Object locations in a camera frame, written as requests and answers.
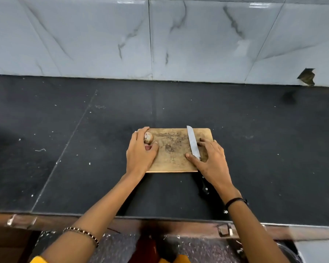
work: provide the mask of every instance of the person's left arm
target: person's left arm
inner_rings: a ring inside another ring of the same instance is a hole
[[[145,149],[144,135],[149,127],[132,134],[127,150],[127,170],[115,187],[92,206],[73,227],[80,228],[101,239],[119,208],[144,177],[158,151],[153,143]],[[86,234],[66,231],[41,255],[48,263],[86,263],[93,254],[95,242]]]

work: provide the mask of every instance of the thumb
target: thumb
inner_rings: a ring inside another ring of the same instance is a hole
[[[202,161],[200,161],[194,155],[189,154],[189,153],[185,153],[185,157],[189,160],[189,162],[191,162],[192,164],[194,164],[198,169],[199,169],[199,167],[201,167]]]
[[[158,145],[157,141],[155,141],[151,146],[151,149],[150,149],[151,153],[157,154],[159,147],[160,146]]]

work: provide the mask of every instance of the bracelet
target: bracelet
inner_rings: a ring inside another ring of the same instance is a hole
[[[85,230],[82,230],[82,229],[80,229],[80,228],[75,228],[75,227],[67,227],[67,228],[65,228],[65,229],[63,230],[63,232],[65,232],[65,231],[74,231],[74,232],[79,232],[79,233],[81,233],[81,234],[86,234],[86,235],[88,235],[91,239],[93,239],[93,240],[95,241],[97,247],[99,246],[99,241],[98,241],[98,239],[97,239],[94,235],[92,235],[91,233],[89,233],[89,232],[87,232],[87,231],[85,231]]]
[[[234,199],[229,200],[229,201],[226,203],[226,205],[225,205],[226,209],[225,209],[225,211],[224,211],[225,214],[228,213],[228,208],[229,208],[229,206],[230,206],[231,204],[233,204],[235,201],[242,201],[242,202],[244,202],[246,205],[249,206],[249,203],[247,202],[247,199],[242,199],[241,197],[236,197],[236,198],[234,198]]]

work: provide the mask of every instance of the person's left hand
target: person's left hand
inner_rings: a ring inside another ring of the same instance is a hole
[[[137,177],[140,180],[151,167],[158,151],[158,143],[156,141],[150,146],[144,144],[144,135],[147,130],[149,130],[149,127],[144,127],[135,131],[132,134],[127,150],[126,174]]]

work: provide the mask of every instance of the person's right arm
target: person's right arm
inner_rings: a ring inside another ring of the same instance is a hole
[[[223,148],[217,141],[211,142],[205,138],[201,138],[198,145],[206,147],[207,162],[202,162],[189,153],[185,154],[186,158],[215,187],[225,204],[231,199],[241,197],[239,190],[232,184]],[[244,202],[235,201],[229,206],[228,212],[250,263],[289,263],[277,244]]]

